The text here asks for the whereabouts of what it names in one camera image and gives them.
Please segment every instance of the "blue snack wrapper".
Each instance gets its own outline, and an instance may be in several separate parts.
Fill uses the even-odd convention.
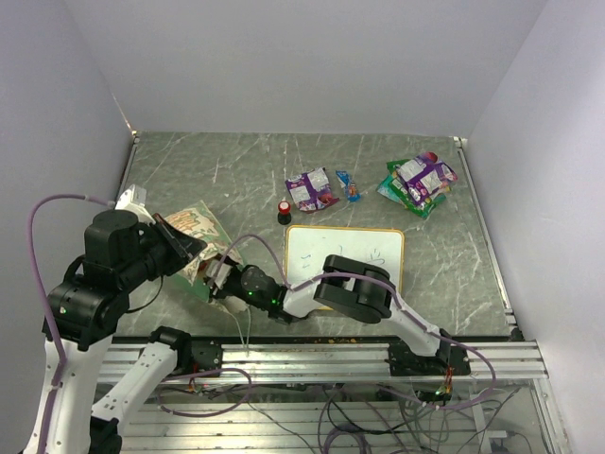
[[[361,196],[357,192],[357,186],[355,186],[349,172],[346,170],[337,170],[337,177],[340,187],[344,189],[344,195],[347,197],[348,201],[358,201],[361,199]]]

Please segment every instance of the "pile of snack bags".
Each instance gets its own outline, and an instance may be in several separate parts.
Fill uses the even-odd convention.
[[[427,218],[437,205],[445,201],[445,194],[458,175],[448,164],[432,152],[414,159],[387,163],[389,175],[376,191],[386,198],[401,203],[405,209]]]

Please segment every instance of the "table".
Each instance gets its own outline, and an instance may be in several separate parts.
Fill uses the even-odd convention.
[[[405,233],[403,296],[430,322],[452,335],[507,336],[505,294],[484,236],[473,189],[455,141],[450,137],[385,134],[275,134],[141,132],[125,184],[147,190],[147,208],[169,215],[199,200],[213,210],[228,234],[264,237],[283,258],[285,227],[277,222],[277,203],[287,196],[284,179],[325,166],[333,191],[342,196],[335,169],[354,175],[361,201],[344,200],[312,215],[293,211],[293,223],[392,228]],[[458,174],[447,201],[428,219],[405,211],[375,192],[386,177],[386,162],[437,153]],[[242,244],[240,252],[273,277],[275,265],[262,245]],[[131,306],[153,296],[158,283],[137,289]],[[237,314],[242,331],[248,314]],[[334,311],[280,325],[251,312],[253,336],[388,335]],[[127,315],[118,335],[146,336],[159,325],[194,335],[237,336],[233,317],[202,303],[169,280],[158,300],[144,311]]]

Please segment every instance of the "red bottle cap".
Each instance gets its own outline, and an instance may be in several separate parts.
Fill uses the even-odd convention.
[[[287,201],[280,201],[277,209],[280,210],[281,214],[287,215],[290,212],[290,204]]]

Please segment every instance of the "marble surface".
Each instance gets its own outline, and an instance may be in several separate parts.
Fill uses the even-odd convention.
[[[335,169],[354,175],[361,201],[341,199],[312,215],[293,210],[293,222],[308,225],[392,228],[405,233],[403,295],[408,304],[452,335],[508,335],[502,297],[482,234],[468,180],[453,139],[382,134],[275,134],[143,132],[127,183],[147,190],[147,208],[169,215],[199,200],[213,210],[228,234],[264,237],[284,256],[285,227],[277,220],[277,203],[287,196],[284,179],[325,166],[333,191],[342,197]],[[386,177],[386,162],[433,151],[458,174],[447,201],[428,219],[405,211],[375,192]],[[249,262],[278,277],[262,245],[240,248]],[[131,306],[153,296],[158,283],[132,295]],[[248,314],[237,314],[244,333]],[[251,334],[258,336],[387,335],[334,311],[280,325],[264,312],[252,311]],[[157,326],[174,326],[191,334],[236,336],[232,316],[210,307],[169,281],[148,309],[127,315],[118,335],[146,336]]]

